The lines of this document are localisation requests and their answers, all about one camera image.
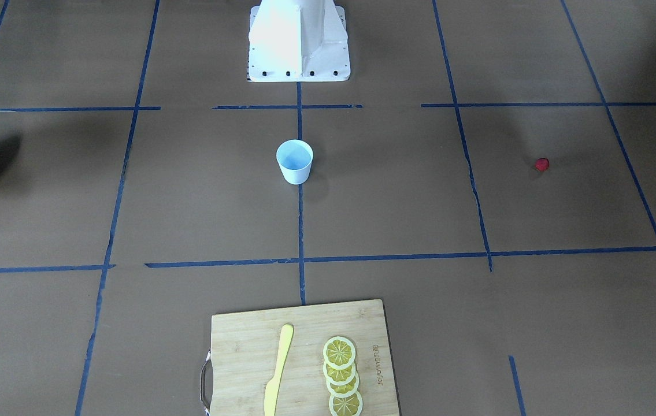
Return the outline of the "yellow plastic knife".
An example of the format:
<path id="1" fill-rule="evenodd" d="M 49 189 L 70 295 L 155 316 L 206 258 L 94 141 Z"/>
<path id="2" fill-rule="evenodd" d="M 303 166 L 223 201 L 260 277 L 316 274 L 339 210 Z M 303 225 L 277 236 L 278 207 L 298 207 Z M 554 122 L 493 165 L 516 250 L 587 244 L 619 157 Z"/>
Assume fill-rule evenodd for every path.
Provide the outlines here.
<path id="1" fill-rule="evenodd" d="M 264 405 L 262 406 L 264 415 L 276 414 L 280 384 L 282 381 L 284 366 L 286 365 L 289 348 L 291 347 L 293 336 L 294 336 L 293 325 L 284 324 L 280 330 L 274 374 L 272 378 L 267 382 L 267 384 L 265 384 Z"/>

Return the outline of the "lemon slice bottom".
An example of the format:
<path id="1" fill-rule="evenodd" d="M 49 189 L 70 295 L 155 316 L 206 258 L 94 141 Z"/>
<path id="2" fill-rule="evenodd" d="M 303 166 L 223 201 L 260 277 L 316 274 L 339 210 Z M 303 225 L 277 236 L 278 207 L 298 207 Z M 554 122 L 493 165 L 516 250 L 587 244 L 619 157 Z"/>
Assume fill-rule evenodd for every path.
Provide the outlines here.
<path id="1" fill-rule="evenodd" d="M 363 411 L 363 398 L 360 392 L 346 397 L 330 395 L 328 410 L 333 416 L 356 416 Z"/>

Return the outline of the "bamboo cutting board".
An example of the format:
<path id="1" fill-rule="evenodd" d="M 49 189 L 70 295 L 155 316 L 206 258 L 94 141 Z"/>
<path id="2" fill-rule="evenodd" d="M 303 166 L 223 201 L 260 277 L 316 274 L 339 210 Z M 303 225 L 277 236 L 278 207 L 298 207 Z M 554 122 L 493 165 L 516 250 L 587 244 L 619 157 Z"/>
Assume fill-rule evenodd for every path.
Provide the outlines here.
<path id="1" fill-rule="evenodd" d="M 280 330 L 294 327 L 275 415 L 331 415 L 323 347 L 333 336 L 355 345 L 363 398 L 360 415 L 399 415 L 385 308 L 380 299 L 215 314 L 201 375 L 212 371 L 212 394 L 201 386 L 206 415 L 264 415 Z"/>

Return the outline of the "red strawberry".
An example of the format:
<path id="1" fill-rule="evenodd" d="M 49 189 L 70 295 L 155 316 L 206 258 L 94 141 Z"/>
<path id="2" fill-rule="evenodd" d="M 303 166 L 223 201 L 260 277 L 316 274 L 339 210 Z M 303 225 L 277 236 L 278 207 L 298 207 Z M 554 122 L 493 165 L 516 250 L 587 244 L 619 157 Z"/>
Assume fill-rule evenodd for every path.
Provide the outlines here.
<path id="1" fill-rule="evenodd" d="M 534 163 L 534 169 L 539 173 L 544 173 L 550 168 L 550 161 L 548 158 L 539 158 Z"/>

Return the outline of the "lemon slice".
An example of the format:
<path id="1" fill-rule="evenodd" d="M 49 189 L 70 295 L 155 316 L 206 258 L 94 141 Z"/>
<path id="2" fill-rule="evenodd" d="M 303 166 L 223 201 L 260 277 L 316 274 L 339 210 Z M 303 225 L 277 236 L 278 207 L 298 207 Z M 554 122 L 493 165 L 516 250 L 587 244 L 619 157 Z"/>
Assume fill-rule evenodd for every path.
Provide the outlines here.
<path id="1" fill-rule="evenodd" d="M 330 395 L 328 410 L 333 416 L 356 416 L 363 411 L 363 398 L 360 392 L 346 397 Z"/>
<path id="2" fill-rule="evenodd" d="M 348 337 L 333 336 L 324 344 L 323 358 L 331 369 L 348 369 L 354 365 L 356 357 L 356 347 Z"/>
<path id="3" fill-rule="evenodd" d="M 356 363 L 344 369 L 337 369 L 329 363 L 324 363 L 323 374 L 328 384 L 338 385 L 339 387 L 353 384 L 357 376 Z"/>
<path id="4" fill-rule="evenodd" d="M 330 377 L 326 378 L 326 388 L 328 392 L 336 398 L 348 398 L 358 392 L 360 385 L 360 376 L 356 373 L 346 384 L 335 384 Z"/>

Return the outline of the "lemon slice top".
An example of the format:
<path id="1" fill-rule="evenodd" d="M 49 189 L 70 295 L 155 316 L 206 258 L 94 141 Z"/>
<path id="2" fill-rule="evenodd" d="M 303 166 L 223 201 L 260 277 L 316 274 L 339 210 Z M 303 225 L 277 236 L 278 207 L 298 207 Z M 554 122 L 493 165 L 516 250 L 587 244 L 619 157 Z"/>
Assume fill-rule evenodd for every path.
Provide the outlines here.
<path id="1" fill-rule="evenodd" d="M 356 347 L 348 337 L 333 336 L 324 344 L 323 358 L 331 369 L 348 369 L 354 365 L 356 357 Z"/>

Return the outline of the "light blue plastic cup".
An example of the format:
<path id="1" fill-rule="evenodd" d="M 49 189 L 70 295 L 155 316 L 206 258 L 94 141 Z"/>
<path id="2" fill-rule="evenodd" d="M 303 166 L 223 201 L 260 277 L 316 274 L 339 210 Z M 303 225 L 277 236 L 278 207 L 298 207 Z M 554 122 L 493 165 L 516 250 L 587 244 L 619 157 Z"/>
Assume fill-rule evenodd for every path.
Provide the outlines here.
<path id="1" fill-rule="evenodd" d="M 314 153 L 304 140 L 286 140 L 276 150 L 276 161 L 284 179 L 292 185 L 301 185 L 311 173 Z"/>

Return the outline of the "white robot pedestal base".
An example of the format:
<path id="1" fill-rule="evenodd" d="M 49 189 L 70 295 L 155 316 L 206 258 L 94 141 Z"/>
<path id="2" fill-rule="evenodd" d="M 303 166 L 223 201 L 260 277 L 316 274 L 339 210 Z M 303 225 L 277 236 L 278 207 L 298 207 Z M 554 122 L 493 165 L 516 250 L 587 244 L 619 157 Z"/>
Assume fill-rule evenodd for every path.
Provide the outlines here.
<path id="1" fill-rule="evenodd" d="M 250 10 L 247 79 L 339 82 L 351 76 L 346 11 L 333 1 L 262 1 Z"/>

